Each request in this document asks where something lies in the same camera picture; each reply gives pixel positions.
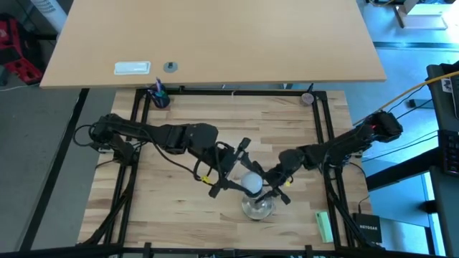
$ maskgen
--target light wood desk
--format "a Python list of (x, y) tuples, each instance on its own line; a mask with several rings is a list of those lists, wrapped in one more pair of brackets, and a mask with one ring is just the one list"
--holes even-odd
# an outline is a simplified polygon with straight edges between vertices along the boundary
[[(114, 75), (149, 61), (149, 75)], [(164, 72), (166, 62), (179, 66)], [(76, 0), (42, 87), (386, 79), (355, 0)]]
[[(344, 92), (327, 93), (334, 132), (339, 135), (351, 128), (346, 98)], [(133, 99), (133, 90), (119, 90), (112, 113), (129, 119)], [(152, 125), (215, 125), (219, 130), (218, 140), (230, 145), (237, 146), (243, 137), (251, 138), (250, 158), (259, 161), (265, 170), (278, 163), (279, 152), (317, 143), (312, 108), (299, 105), (299, 97), (172, 95), (167, 110), (157, 110), (151, 105), (148, 114), (148, 123)], [(188, 167), (196, 162), (188, 153), (169, 157)], [(101, 155), (99, 162), (111, 158), (112, 155)], [(97, 169), (79, 241), (86, 240), (108, 214), (118, 167), (116, 163), (109, 163)], [(205, 174), (207, 170), (208, 167), (201, 164), (199, 173)], [(237, 180), (245, 172), (247, 170), (238, 165), (230, 178)], [(358, 202), (368, 195), (365, 177), (353, 166), (344, 168), (343, 177), (349, 210), (356, 212)], [(302, 168), (294, 178), (291, 187), (283, 188), (291, 204), (286, 206), (276, 200), (272, 216), (261, 222), (250, 221), (242, 213), (240, 192), (220, 191), (216, 199), (211, 199), (207, 185), (164, 160), (151, 144), (145, 145), (125, 246), (142, 247), (144, 242), (151, 242), (158, 248), (301, 250), (311, 244), (315, 250), (333, 249), (333, 243), (322, 243), (315, 218), (317, 211), (328, 210), (323, 176), (317, 170)], [(368, 201), (362, 203), (362, 208), (365, 213), (371, 213)], [(343, 223), (341, 217), (337, 217), (344, 244)]]

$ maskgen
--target sticker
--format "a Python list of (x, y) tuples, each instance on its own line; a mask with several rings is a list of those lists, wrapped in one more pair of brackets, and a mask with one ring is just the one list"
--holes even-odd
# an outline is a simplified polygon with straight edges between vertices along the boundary
[(444, 78), (442, 79), (442, 89), (444, 92), (447, 93), (453, 93), (453, 89), (451, 87), (451, 79), (450, 78)]
[(115, 75), (147, 75), (150, 73), (151, 62), (117, 62)]

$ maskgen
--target green object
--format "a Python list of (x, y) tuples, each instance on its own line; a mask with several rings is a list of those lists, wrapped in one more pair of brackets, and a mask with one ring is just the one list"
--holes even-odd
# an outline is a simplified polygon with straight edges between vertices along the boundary
[(324, 243), (331, 243), (333, 241), (333, 234), (331, 233), (330, 220), (328, 219), (327, 211), (316, 212), (316, 219), (318, 229), (321, 232), (322, 241)]

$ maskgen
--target cable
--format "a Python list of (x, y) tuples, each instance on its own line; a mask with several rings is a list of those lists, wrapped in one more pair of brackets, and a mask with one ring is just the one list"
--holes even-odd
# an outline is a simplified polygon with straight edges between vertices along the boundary
[(20, 89), (20, 88), (23, 88), (23, 87), (34, 87), (34, 86), (37, 86), (37, 85), (39, 85), (39, 83), (34, 84), (34, 85), (21, 85), (21, 86), (11, 87), (11, 88), (8, 88), (8, 89), (5, 89), (5, 90), (0, 90), (0, 92)]
[(102, 162), (102, 163), (98, 164), (98, 165), (95, 167), (95, 169), (98, 169), (99, 167), (101, 167), (101, 166), (103, 166), (103, 165), (105, 165), (105, 164), (111, 163), (111, 162), (113, 162), (113, 161), (116, 161), (116, 160), (113, 159), (113, 160), (111, 160), (111, 161)]
[(419, 142), (417, 142), (417, 143), (414, 143), (414, 144), (412, 144), (412, 145), (408, 145), (408, 146), (406, 146), (406, 147), (400, 148), (400, 149), (398, 149), (398, 150), (394, 150), (394, 151), (391, 151), (391, 152), (389, 152), (389, 153), (385, 153), (385, 154), (376, 156), (376, 157), (374, 157), (374, 158), (370, 158), (370, 159), (364, 160), (364, 161), (362, 161), (362, 162), (371, 161), (371, 160), (374, 160), (375, 158), (381, 158), (382, 156), (386, 156), (386, 155), (389, 155), (389, 154), (391, 154), (391, 153), (395, 153), (395, 152), (397, 152), (397, 151), (404, 150), (404, 149), (406, 149), (406, 148), (412, 147), (412, 146), (417, 145), (417, 144), (419, 144), (419, 143), (423, 143), (423, 142), (425, 142), (425, 141), (427, 141), (427, 140), (430, 140), (430, 139), (433, 139), (433, 138), (435, 138), (435, 137), (437, 137), (437, 135), (432, 136), (432, 137), (430, 137), (430, 138), (428, 138), (428, 139), (425, 139), (425, 140), (421, 140), (421, 141), (419, 141)]
[(409, 99), (411, 96), (413, 96), (413, 94), (415, 94), (416, 92), (420, 91), (425, 85), (421, 86), (421, 88), (415, 90), (414, 92), (412, 92), (410, 95), (408, 95), (408, 97), (404, 98), (403, 100), (400, 100), (400, 102), (398, 104), (396, 104), (395, 106), (391, 107), (387, 112), (390, 113), (394, 108), (398, 107), (400, 104), (402, 104), (405, 100)]
[[(32, 21), (32, 19), (30, 18), (30, 15), (27, 13), (27, 10), (24, 8), (24, 6), (18, 0), (15, 0), (15, 2), (17, 5), (19, 5), (19, 7), (21, 7), (22, 11), (26, 15), (26, 18), (27, 18), (26, 22), (29, 21), (31, 24), (33, 24), (35, 27), (35, 30), (37, 30), (41, 34), (42, 32), (38, 29), (38, 26), (34, 23), (34, 21)], [(47, 40), (47, 42), (53, 47), (56, 47), (56, 45), (53, 44), (51, 41)]]
[(408, 114), (410, 114), (412, 111), (415, 111), (416, 109), (418, 109), (418, 108), (421, 108), (421, 107), (425, 106), (425, 105), (426, 105), (426, 104), (428, 104), (430, 101), (432, 101), (432, 99), (430, 99), (430, 100), (428, 100), (428, 101), (424, 102), (424, 103), (423, 103), (423, 104), (421, 104), (421, 105), (418, 105), (417, 107), (414, 107), (414, 108), (412, 108), (411, 110), (408, 110), (407, 112), (405, 112), (405, 113), (401, 114), (401, 115), (400, 115), (400, 116), (399, 116), (397, 119), (399, 120), (400, 118), (403, 118), (405, 115), (408, 115)]
[(365, 201), (367, 200), (368, 198), (370, 198), (370, 195), (368, 195), (367, 197), (363, 198), (361, 201), (359, 201), (359, 213), (361, 214), (361, 207), (360, 207), (360, 204), (362, 203), (362, 201)]
[(76, 144), (76, 145), (78, 145), (78, 146), (80, 146), (80, 147), (87, 147), (87, 146), (93, 144), (93, 142), (90, 142), (90, 143), (79, 143), (79, 142), (77, 141), (77, 133), (78, 133), (78, 131), (79, 131), (81, 128), (85, 128), (85, 127), (89, 127), (89, 128), (91, 129), (92, 126), (93, 126), (93, 125), (81, 125), (81, 126), (79, 126), (77, 129), (75, 129), (75, 132), (73, 133), (73, 137), (72, 137), (73, 143)]
[(382, 7), (382, 6), (386, 6), (387, 4), (392, 3), (392, 2), (395, 1), (395, 0), (387, 1), (387, 2), (385, 2), (384, 4), (377, 4), (377, 3), (375, 3), (373, 0), (368, 0), (368, 1), (370, 2), (370, 4), (373, 4), (373, 6)]
[(392, 150), (395, 150), (395, 149), (398, 149), (398, 148), (405, 147), (406, 145), (409, 145), (409, 144), (411, 144), (411, 143), (414, 143), (415, 141), (420, 140), (420, 139), (424, 138), (425, 136), (427, 136), (427, 135), (429, 135), (429, 134), (432, 134), (432, 133), (436, 133), (436, 132), (437, 132), (437, 130), (434, 130), (434, 131), (432, 131), (432, 132), (430, 132), (430, 133), (426, 133), (426, 134), (424, 134), (423, 136), (420, 136), (420, 137), (418, 137), (418, 138), (416, 138), (416, 139), (414, 139), (414, 140), (412, 140), (412, 141), (410, 141), (410, 142), (408, 142), (408, 143), (405, 143), (405, 144), (400, 145), (400, 146), (397, 146), (397, 147), (393, 147), (393, 148), (389, 148), (389, 149), (383, 150), (382, 152), (385, 152), (385, 151), (392, 151)]
[[(451, 72), (451, 73), (446, 74), (446, 75), (442, 75), (442, 76), (439, 76), (439, 77), (435, 77), (435, 78), (433, 78), (433, 79), (430, 79), (430, 80), (428, 80), (428, 81), (425, 81), (425, 82), (423, 82), (423, 83), (420, 83), (420, 84), (418, 84), (418, 85), (416, 85), (416, 86), (414, 86), (414, 87), (411, 87), (410, 89), (405, 90), (402, 94), (396, 96), (396, 98), (390, 100), (388, 103), (386, 103), (386, 104), (384, 104), (383, 106), (381, 106), (380, 108), (378, 108), (378, 109), (377, 109), (376, 111), (374, 111), (373, 113), (376, 113), (376, 112), (378, 112), (378, 111), (380, 111), (380, 110), (385, 109), (387, 106), (391, 105), (393, 102), (397, 101), (398, 99), (400, 99), (401, 97), (405, 96), (406, 94), (410, 93), (410, 92), (413, 91), (413, 90), (417, 90), (418, 88), (420, 88), (420, 87), (422, 87), (422, 86), (424, 86), (424, 85), (428, 85), (428, 84), (430, 84), (430, 83), (437, 82), (437, 81), (439, 81), (439, 80), (441, 80), (441, 79), (445, 79), (445, 78), (452, 77), (452, 76), (455, 76), (455, 75), (459, 75), (459, 71), (457, 71), (457, 72)], [(359, 123), (360, 123), (361, 121), (363, 121), (365, 118), (362, 118), (361, 120), (358, 120), (358, 121), (355, 122), (353, 125), (359, 124)]]
[(355, 164), (354, 162), (349, 162), (349, 164), (351, 164), (351, 165), (356, 166), (357, 168), (359, 168), (360, 171), (361, 171), (361, 172), (364, 174), (364, 176), (366, 177), (365, 170), (364, 170), (361, 166)]

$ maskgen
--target butcher block tabletop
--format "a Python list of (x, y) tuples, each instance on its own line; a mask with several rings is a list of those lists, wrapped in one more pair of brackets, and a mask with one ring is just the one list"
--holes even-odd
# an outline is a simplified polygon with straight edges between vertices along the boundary
[[(351, 119), (344, 92), (329, 91), (328, 103), (335, 135), (351, 129)], [(135, 91), (117, 91), (112, 113), (129, 119)], [(216, 96), (171, 95), (171, 104), (158, 110), (151, 104), (148, 124), (179, 125), (209, 123), (219, 130), (218, 140), (237, 146), (244, 138), (252, 140), (247, 151), (252, 161), (268, 170), (275, 166), (278, 154), (299, 145), (317, 143), (312, 107), (304, 107), (299, 97), (286, 96)], [(139, 107), (140, 120), (143, 101)], [(323, 131), (326, 132), (320, 108)], [(191, 154), (167, 156), (193, 168), (196, 158)], [(109, 161), (112, 154), (100, 155), (99, 163)], [(119, 164), (108, 163), (95, 171), (90, 197), (81, 226), (79, 242), (86, 240), (110, 211)], [(209, 167), (201, 164), (199, 174)], [(229, 178), (238, 181), (247, 169), (237, 164)], [(195, 181), (192, 175), (164, 158), (151, 144), (142, 147), (133, 194), (126, 247), (143, 247), (151, 242), (158, 248), (234, 248), (234, 249), (304, 249), (332, 250), (333, 243), (323, 243), (316, 222), (317, 211), (328, 211), (323, 176), (318, 170), (301, 168), (290, 187), (283, 191), (291, 203), (275, 200), (275, 211), (263, 221), (251, 221), (242, 212), (243, 193), (220, 191), (212, 199), (209, 186)], [(344, 167), (344, 184), (349, 211), (356, 212), (360, 200), (368, 196), (365, 176), (355, 166)], [(362, 210), (371, 213), (366, 200)], [(115, 223), (119, 231), (120, 215)], [(344, 225), (339, 215), (339, 231), (345, 243)]]

